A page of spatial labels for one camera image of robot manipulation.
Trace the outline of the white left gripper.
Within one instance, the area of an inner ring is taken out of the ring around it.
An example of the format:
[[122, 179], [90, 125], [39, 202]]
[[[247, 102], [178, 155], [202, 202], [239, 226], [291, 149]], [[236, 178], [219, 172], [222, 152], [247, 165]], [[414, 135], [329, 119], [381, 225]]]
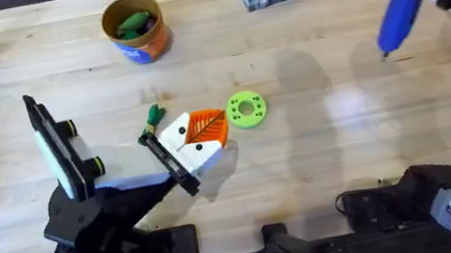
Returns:
[[173, 180], [191, 195], [199, 190], [201, 176], [220, 159], [227, 141], [228, 123], [220, 109], [184, 112], [160, 133], [147, 134], [145, 146], [135, 142], [119, 146], [89, 146], [81, 137], [71, 146], [82, 160], [101, 162], [95, 190], [128, 191]]

